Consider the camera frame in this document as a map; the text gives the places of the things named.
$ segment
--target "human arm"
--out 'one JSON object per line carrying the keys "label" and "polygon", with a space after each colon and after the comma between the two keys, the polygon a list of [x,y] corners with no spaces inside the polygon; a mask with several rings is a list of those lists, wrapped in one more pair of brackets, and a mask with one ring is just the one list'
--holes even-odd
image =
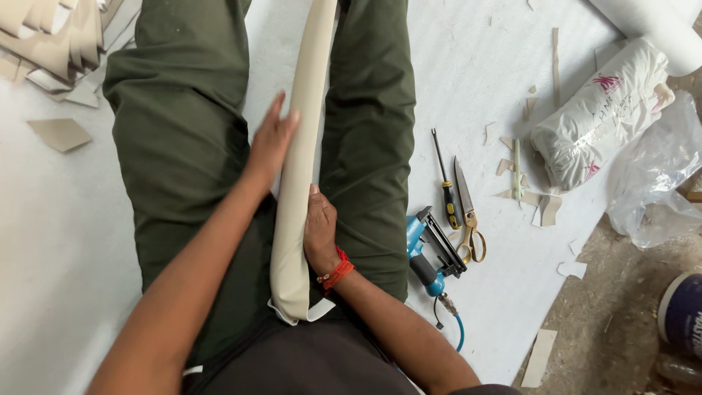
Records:
{"label": "human arm", "polygon": [[[307,261],[318,276],[340,263],[334,237],[336,210],[312,186],[305,225]],[[351,271],[334,290],[368,325],[402,372],[431,395],[480,385],[468,363],[424,318]]]}
{"label": "human arm", "polygon": [[131,312],[88,395],[179,393],[185,360],[298,127],[299,113],[280,118],[284,100],[275,98],[239,180]]}

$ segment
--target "olive green pants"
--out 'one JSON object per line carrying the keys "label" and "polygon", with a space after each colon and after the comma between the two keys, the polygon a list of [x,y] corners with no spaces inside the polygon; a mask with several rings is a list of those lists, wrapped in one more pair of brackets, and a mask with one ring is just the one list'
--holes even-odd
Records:
{"label": "olive green pants", "polygon": [[[337,243],[360,273],[404,301],[415,105],[407,2],[342,3],[320,188],[338,210]],[[246,164],[249,131],[241,106],[249,78],[249,5],[144,0],[138,47],[109,59],[104,92],[134,208],[144,290],[200,229]],[[189,364],[214,356],[257,317],[271,313],[266,303],[275,211],[269,196],[232,260]]]}

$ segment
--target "screwdriver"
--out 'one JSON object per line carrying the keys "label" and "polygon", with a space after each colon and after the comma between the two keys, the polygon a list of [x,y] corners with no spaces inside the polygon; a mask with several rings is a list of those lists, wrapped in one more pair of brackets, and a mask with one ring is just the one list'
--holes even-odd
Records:
{"label": "screwdriver", "polygon": [[446,212],[446,219],[449,220],[451,224],[451,229],[458,230],[463,227],[461,223],[458,222],[458,217],[456,216],[456,203],[454,203],[453,194],[453,184],[446,177],[446,170],[444,169],[444,161],[441,159],[441,150],[439,149],[439,140],[437,140],[437,130],[432,129],[432,136],[434,136],[434,144],[437,146],[437,155],[439,156],[439,165],[441,165],[441,173],[444,176],[444,182],[441,184],[441,189],[444,190],[444,211]]}

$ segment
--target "black t-shirt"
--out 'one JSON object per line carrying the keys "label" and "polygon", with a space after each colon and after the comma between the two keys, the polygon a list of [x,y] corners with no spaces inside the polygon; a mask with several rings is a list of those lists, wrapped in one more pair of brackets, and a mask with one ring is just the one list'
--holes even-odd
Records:
{"label": "black t-shirt", "polygon": [[[306,323],[251,345],[202,394],[407,394],[417,389],[349,322]],[[483,385],[452,395],[519,395]]]}

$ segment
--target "scissor handle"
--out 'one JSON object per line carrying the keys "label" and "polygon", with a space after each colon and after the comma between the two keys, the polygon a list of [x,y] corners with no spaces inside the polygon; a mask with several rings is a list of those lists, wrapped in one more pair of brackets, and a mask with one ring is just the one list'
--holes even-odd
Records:
{"label": "scissor handle", "polygon": [[[475,211],[470,210],[469,212],[465,213],[463,216],[463,221],[465,222],[465,236],[463,237],[463,241],[456,247],[456,252],[458,252],[461,248],[466,247],[468,249],[468,253],[465,255],[465,257],[463,257],[463,263],[467,264],[471,258],[477,263],[480,263],[483,261],[483,259],[485,259],[487,246],[485,245],[485,237],[483,237],[482,233],[475,229],[478,226],[478,219],[475,216]],[[473,241],[473,235],[475,233],[480,236],[480,240],[483,244],[483,253],[480,260],[477,258],[477,254],[475,253],[475,243]]]}
{"label": "scissor handle", "polygon": [[463,257],[463,263],[467,264],[470,262],[470,258],[472,256],[472,247],[470,246],[472,243],[470,242],[471,236],[473,233],[473,228],[466,226],[465,227],[465,236],[463,237],[463,241],[456,247],[456,252],[460,251],[461,248],[465,247],[468,249],[468,253]]}
{"label": "scissor handle", "polygon": [[[472,232],[471,232],[472,235],[470,237],[470,253],[472,255],[473,260],[476,261],[477,263],[480,263],[483,261],[483,259],[485,259],[485,254],[487,253],[487,245],[485,244],[485,237],[483,237],[482,233],[480,233],[479,231],[476,231],[475,229],[471,229],[471,230],[472,230]],[[475,254],[475,244],[473,243],[473,240],[474,240],[473,236],[474,235],[480,236],[480,241],[483,244],[483,255],[482,255],[482,257],[480,257],[480,259],[478,259],[477,255]]]}

